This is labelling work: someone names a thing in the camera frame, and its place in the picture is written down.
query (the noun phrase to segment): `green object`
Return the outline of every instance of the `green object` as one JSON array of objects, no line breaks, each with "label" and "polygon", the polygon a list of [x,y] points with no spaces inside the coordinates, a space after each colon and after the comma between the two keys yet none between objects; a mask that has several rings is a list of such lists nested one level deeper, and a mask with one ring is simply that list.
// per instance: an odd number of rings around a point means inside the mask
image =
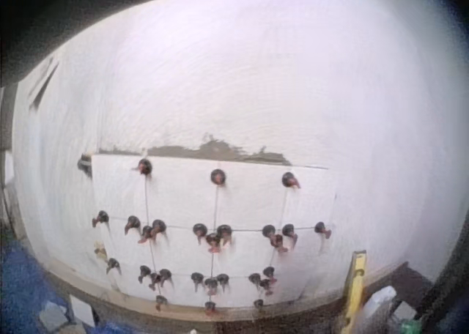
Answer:
[{"label": "green object", "polygon": [[401,325],[401,334],[420,334],[422,333],[422,328],[419,321],[414,321],[413,319],[405,321]]}]

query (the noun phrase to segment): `white wall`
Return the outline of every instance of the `white wall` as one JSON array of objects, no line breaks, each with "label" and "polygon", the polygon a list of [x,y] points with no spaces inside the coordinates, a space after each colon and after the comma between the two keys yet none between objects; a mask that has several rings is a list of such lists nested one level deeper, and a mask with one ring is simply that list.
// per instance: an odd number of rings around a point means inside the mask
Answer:
[{"label": "white wall", "polygon": [[370,273],[410,260],[435,279],[469,192],[467,49],[442,13],[431,0],[157,0],[94,25],[52,55],[37,112],[44,66],[18,87],[32,244],[110,286],[81,153],[198,149],[212,135],[334,174],[330,214],[312,216],[334,230],[308,294],[339,288],[362,249]]}]

